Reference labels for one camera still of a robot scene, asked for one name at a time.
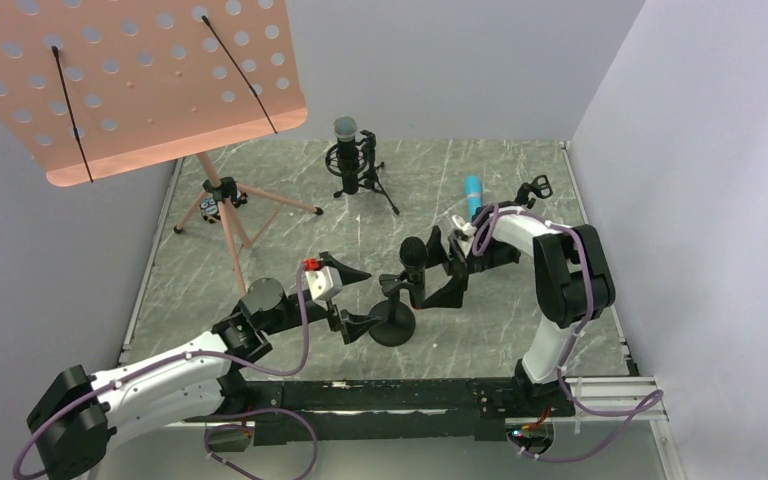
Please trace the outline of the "black microphone orange end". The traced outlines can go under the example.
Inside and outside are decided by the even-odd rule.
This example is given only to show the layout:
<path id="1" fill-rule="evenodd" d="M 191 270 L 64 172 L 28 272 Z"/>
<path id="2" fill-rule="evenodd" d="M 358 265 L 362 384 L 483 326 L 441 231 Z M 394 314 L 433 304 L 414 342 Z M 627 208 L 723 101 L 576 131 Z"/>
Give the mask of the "black microphone orange end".
<path id="1" fill-rule="evenodd" d="M 411 306 L 421 309 L 426 298 L 425 271 L 428 250 L 418 237 L 406 238 L 400 246 L 399 260 L 403 266 L 403 277 L 407 283 Z"/>

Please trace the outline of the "black round-base mic stand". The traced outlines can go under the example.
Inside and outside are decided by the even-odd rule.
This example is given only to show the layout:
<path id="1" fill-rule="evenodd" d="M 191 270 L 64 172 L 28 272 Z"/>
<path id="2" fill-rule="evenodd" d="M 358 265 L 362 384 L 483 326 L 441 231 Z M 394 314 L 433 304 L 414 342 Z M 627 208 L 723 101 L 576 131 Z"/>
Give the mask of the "black round-base mic stand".
<path id="1" fill-rule="evenodd" d="M 415 332 L 416 309 L 411 306 L 403 272 L 380 275 L 379 285 L 385 299 L 375 304 L 369 315 L 385 316 L 386 321 L 369 330 L 369 335 L 379 345 L 398 347 L 408 342 Z"/>

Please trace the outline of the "blue microphone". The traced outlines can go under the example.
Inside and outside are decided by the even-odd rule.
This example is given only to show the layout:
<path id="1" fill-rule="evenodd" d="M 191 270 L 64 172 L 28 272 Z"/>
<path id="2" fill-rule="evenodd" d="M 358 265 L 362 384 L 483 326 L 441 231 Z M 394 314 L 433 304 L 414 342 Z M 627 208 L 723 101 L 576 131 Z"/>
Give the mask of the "blue microphone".
<path id="1" fill-rule="evenodd" d="M 464 180 L 464 192 L 468 209 L 468 217 L 474 217 L 483 206 L 483 185 L 480 178 L 470 175 Z"/>

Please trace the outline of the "black microphone silver grille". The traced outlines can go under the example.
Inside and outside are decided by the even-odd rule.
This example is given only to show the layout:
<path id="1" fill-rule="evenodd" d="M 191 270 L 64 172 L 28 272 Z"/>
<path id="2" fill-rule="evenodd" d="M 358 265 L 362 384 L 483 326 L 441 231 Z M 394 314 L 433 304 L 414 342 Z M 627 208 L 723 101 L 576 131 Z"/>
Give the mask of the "black microphone silver grille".
<path id="1" fill-rule="evenodd" d="M 334 133 L 337 140 L 334 158 L 336 170 L 342 183 L 342 189 L 333 196 L 339 198 L 342 194 L 355 194 L 358 192 L 358 172 L 360 168 L 359 151 L 356 143 L 357 124 L 347 115 L 338 117 L 334 121 Z"/>

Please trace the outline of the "black shock mount tripod stand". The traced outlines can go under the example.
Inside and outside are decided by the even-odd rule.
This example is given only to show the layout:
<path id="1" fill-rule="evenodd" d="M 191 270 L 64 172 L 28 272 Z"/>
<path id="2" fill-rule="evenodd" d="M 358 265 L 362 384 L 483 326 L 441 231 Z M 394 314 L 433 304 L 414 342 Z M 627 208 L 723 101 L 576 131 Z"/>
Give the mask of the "black shock mount tripod stand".
<path id="1" fill-rule="evenodd" d="M 369 130 L 359 130 L 356 121 L 347 115 L 336 118 L 333 128 L 336 143 L 324 157 L 327 171 L 341 181 L 341 189 L 334 192 L 333 197 L 354 195 L 363 188 L 383 195 L 393 213 L 399 215 L 400 210 L 379 177 L 379 171 L 385 164 L 376 163 L 376 135 Z"/>

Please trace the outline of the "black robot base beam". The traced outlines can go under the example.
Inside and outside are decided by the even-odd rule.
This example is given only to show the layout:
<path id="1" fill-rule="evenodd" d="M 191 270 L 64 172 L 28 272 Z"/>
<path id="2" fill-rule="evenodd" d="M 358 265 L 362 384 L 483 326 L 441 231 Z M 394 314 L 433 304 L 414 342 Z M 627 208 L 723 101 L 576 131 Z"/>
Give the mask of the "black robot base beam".
<path id="1" fill-rule="evenodd" d="M 516 421 L 565 419 L 572 402 L 555 381 L 511 377 L 254 381 L 232 372 L 220 381 L 220 405 L 203 420 L 254 425 L 257 446 L 320 440 L 470 437 L 503 441 Z"/>

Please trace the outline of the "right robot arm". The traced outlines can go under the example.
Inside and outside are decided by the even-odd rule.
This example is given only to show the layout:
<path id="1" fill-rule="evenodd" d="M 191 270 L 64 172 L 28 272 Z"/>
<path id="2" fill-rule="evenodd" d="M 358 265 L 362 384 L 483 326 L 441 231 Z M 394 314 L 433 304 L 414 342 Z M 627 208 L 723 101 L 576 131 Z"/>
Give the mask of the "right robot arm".
<path id="1" fill-rule="evenodd" d="M 446 223 L 449 230 L 434 227 L 419 252 L 401 254 L 412 307 L 458 309 L 471 275 L 529 256 L 541 318 L 520 364 L 534 384 L 556 380 L 576 338 L 616 298 L 596 228 L 557 223 L 513 204 L 491 204 L 469 220 L 454 215 Z"/>

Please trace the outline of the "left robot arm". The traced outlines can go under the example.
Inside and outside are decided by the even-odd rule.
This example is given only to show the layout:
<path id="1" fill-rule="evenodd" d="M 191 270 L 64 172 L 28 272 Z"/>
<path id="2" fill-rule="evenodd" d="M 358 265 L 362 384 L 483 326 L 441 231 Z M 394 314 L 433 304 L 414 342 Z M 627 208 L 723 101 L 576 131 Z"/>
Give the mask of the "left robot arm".
<path id="1" fill-rule="evenodd" d="M 290 377 L 310 356 L 310 326 L 326 320 L 350 344 L 373 319 L 340 311 L 334 297 L 371 275 L 329 252 L 302 261 L 295 291 L 274 278 L 254 281 L 231 314 L 184 344 L 123 367 L 89 374 L 76 365 L 57 375 L 27 418 L 30 437 L 12 466 L 37 450 L 33 478 L 74 479 L 96 466 L 114 445 L 192 417 L 217 415 L 242 400 L 241 369 Z"/>

